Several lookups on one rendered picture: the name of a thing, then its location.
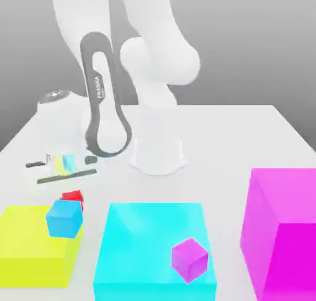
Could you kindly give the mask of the large cyan box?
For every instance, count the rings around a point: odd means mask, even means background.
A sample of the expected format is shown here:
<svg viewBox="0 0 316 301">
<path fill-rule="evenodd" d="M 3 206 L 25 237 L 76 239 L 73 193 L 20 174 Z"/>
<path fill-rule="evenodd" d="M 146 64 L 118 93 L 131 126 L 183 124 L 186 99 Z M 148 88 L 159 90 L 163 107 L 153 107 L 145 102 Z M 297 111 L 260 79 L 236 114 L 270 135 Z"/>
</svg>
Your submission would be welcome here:
<svg viewBox="0 0 316 301">
<path fill-rule="evenodd" d="M 199 203 L 111 203 L 94 273 L 94 301 L 215 301 L 212 257 L 190 283 L 172 268 L 172 248 L 210 244 Z"/>
</svg>

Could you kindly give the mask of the small purple cube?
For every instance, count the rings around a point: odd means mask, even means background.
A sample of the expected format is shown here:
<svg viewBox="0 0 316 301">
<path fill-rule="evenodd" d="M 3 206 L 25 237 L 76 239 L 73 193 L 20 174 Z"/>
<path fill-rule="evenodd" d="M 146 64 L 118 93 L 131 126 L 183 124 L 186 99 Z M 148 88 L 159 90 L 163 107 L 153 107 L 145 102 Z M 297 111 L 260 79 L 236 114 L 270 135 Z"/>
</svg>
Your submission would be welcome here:
<svg viewBox="0 0 316 301">
<path fill-rule="evenodd" d="M 186 283 L 203 275 L 208 261 L 209 252 L 192 237 L 172 247 L 171 266 Z"/>
</svg>

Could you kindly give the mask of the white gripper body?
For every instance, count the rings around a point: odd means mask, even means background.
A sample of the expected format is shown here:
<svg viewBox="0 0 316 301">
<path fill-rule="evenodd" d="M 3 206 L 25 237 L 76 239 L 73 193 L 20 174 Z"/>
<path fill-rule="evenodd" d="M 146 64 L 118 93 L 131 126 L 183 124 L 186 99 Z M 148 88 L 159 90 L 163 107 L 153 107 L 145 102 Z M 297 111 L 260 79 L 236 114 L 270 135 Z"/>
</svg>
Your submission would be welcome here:
<svg viewBox="0 0 316 301">
<path fill-rule="evenodd" d="M 67 191 L 78 190 L 86 181 L 92 181 L 97 175 L 98 171 L 95 168 L 82 169 L 69 175 L 61 175 L 46 167 L 33 167 L 22 171 L 22 181 L 29 199 L 41 199 Z"/>
</svg>

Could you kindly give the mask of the large magenta box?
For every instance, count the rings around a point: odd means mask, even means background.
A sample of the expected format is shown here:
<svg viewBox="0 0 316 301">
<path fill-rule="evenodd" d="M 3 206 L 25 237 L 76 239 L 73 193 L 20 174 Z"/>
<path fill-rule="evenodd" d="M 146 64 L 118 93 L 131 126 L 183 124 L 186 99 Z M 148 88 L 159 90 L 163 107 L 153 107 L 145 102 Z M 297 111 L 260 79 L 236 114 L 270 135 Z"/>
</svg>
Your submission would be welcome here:
<svg viewBox="0 0 316 301">
<path fill-rule="evenodd" d="M 316 301 L 316 168 L 252 169 L 240 246 L 257 301 Z"/>
</svg>

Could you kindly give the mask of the small red cube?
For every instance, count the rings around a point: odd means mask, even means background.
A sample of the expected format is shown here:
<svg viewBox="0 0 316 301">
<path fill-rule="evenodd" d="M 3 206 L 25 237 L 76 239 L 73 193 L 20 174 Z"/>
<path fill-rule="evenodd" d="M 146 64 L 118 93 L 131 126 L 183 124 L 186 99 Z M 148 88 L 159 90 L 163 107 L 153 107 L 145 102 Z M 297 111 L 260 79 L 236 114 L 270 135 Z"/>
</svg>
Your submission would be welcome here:
<svg viewBox="0 0 316 301">
<path fill-rule="evenodd" d="M 81 203 L 81 209 L 83 210 L 83 195 L 80 190 L 63 192 L 61 200 L 79 201 Z"/>
</svg>

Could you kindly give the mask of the large yellow box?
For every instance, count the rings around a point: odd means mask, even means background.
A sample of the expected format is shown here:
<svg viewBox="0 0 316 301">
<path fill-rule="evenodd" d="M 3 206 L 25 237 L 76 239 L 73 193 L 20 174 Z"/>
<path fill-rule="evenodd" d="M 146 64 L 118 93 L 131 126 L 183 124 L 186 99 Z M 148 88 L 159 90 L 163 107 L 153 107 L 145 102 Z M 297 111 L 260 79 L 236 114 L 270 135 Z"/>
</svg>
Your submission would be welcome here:
<svg viewBox="0 0 316 301">
<path fill-rule="evenodd" d="M 83 228 L 73 239 L 51 237 L 49 206 L 10 205 L 0 216 L 0 288 L 67 287 Z"/>
</svg>

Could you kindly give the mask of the small blue cube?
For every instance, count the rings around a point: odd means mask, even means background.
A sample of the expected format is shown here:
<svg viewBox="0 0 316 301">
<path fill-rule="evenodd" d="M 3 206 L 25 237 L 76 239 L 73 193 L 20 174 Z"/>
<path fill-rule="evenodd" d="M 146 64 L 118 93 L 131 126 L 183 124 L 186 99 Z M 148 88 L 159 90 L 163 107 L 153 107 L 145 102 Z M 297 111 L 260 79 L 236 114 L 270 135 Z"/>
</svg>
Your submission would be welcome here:
<svg viewBox="0 0 316 301">
<path fill-rule="evenodd" d="M 83 222 L 81 202 L 56 200 L 46 214 L 46 223 L 51 237 L 74 239 Z"/>
</svg>

